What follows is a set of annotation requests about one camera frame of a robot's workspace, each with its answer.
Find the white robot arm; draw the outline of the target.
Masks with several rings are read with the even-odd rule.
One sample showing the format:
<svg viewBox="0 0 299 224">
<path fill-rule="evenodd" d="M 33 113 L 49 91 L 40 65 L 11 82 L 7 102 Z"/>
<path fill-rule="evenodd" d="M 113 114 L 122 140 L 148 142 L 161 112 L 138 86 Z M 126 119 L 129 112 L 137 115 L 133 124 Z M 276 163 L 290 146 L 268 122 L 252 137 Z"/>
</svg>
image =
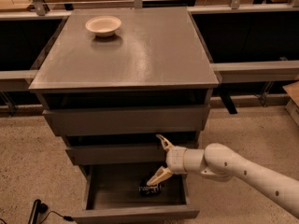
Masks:
<svg viewBox="0 0 299 224">
<path fill-rule="evenodd" d="M 219 143 L 209 144 L 205 149 L 194 149 L 175 146 L 161 134 L 156 137 L 160 139 L 166 152 L 167 166 L 161 166 L 156 171 L 147 181 L 148 186 L 156 186 L 172 175 L 188 173 L 197 173 L 218 181 L 235 176 L 293 216 L 299 217 L 298 180 L 249 161 Z"/>
</svg>

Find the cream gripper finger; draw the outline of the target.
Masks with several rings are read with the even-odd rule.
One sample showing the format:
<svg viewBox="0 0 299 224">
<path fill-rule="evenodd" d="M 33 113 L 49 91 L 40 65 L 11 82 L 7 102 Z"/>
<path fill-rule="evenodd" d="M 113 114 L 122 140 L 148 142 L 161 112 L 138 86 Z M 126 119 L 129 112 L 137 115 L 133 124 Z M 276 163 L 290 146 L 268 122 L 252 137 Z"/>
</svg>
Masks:
<svg viewBox="0 0 299 224">
<path fill-rule="evenodd" d="M 168 152 L 174 145 L 163 135 L 157 134 L 156 137 L 161 141 L 163 149 Z"/>
<path fill-rule="evenodd" d="M 160 183 L 162 183 L 163 181 L 165 181 L 166 179 L 170 178 L 173 175 L 172 171 L 169 168 L 165 168 L 163 166 L 161 166 L 156 173 L 154 174 L 153 177 L 151 177 L 148 181 L 147 181 L 147 185 L 148 186 L 155 186 L 158 185 Z"/>
</svg>

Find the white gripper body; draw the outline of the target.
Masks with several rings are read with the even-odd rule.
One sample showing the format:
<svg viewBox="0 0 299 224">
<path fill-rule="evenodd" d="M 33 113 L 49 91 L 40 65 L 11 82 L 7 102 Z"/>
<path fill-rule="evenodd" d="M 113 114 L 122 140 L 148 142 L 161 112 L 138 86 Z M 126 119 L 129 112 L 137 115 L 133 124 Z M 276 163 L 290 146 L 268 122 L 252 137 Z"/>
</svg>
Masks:
<svg viewBox="0 0 299 224">
<path fill-rule="evenodd" d="M 174 175 L 185 175 L 184 155 L 187 151 L 186 147 L 171 147 L 166 154 L 167 168 Z"/>
</svg>

